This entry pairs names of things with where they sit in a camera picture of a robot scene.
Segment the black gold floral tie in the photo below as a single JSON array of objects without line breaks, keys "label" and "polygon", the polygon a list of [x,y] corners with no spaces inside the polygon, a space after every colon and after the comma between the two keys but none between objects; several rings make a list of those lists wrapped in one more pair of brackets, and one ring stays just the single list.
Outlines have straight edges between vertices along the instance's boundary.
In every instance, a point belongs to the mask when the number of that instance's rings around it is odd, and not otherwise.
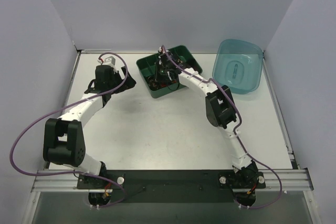
[{"label": "black gold floral tie", "polygon": [[159,89],[160,85],[158,84],[158,82],[155,80],[153,76],[149,76],[146,81],[147,81],[147,84],[150,90],[156,91]]}]

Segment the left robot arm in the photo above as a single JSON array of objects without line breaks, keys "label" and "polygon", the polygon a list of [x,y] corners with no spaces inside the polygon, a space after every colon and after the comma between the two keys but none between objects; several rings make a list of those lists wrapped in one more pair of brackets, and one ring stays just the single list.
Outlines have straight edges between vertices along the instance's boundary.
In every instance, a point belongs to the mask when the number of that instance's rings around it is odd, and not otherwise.
[{"label": "left robot arm", "polygon": [[95,69],[81,102],[56,119],[45,123],[43,158],[49,163],[64,165],[84,174],[106,177],[106,166],[86,153],[84,126],[101,109],[113,94],[132,89],[136,81],[121,67],[121,77],[114,64],[102,64]]}]

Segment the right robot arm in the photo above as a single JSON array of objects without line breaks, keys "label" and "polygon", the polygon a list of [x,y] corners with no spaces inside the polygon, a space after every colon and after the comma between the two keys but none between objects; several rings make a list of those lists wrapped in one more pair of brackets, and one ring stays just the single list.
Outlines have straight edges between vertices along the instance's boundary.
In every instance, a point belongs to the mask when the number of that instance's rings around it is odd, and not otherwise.
[{"label": "right robot arm", "polygon": [[254,185],[258,182],[258,168],[238,139],[234,129],[240,118],[236,112],[230,89],[219,87],[213,81],[203,78],[197,70],[183,62],[170,51],[159,51],[156,75],[162,80],[175,80],[205,99],[206,117],[223,136],[232,159],[236,183]]}]

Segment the green compartment tray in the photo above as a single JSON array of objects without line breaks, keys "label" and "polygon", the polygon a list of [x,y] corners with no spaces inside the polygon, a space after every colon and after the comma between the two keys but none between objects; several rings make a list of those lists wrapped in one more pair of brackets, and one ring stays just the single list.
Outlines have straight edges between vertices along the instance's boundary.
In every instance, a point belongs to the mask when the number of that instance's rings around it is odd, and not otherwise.
[{"label": "green compartment tray", "polygon": [[[198,64],[198,62],[196,61],[196,59],[193,57],[193,55],[190,53],[190,51],[187,49],[187,47],[180,45],[180,46],[176,46],[173,48],[168,49],[171,53],[172,53],[172,60],[170,60],[174,65],[179,65],[182,69],[189,69],[192,68],[195,71],[197,71],[199,74],[201,74],[203,72],[203,69],[201,68],[201,66]],[[171,92],[174,92],[178,89],[183,88],[184,86],[182,84],[175,83],[173,85],[170,85],[168,87],[165,88],[159,88],[156,91],[152,91],[150,90],[148,84],[147,84],[147,78],[149,76],[153,76],[155,74],[155,62],[157,60],[157,56],[158,56],[158,52],[138,59],[136,62],[136,65],[139,69],[139,72],[142,76],[142,79],[144,80],[146,87],[151,95],[151,97],[153,98],[159,98],[162,97],[166,94],[169,94]]]}]

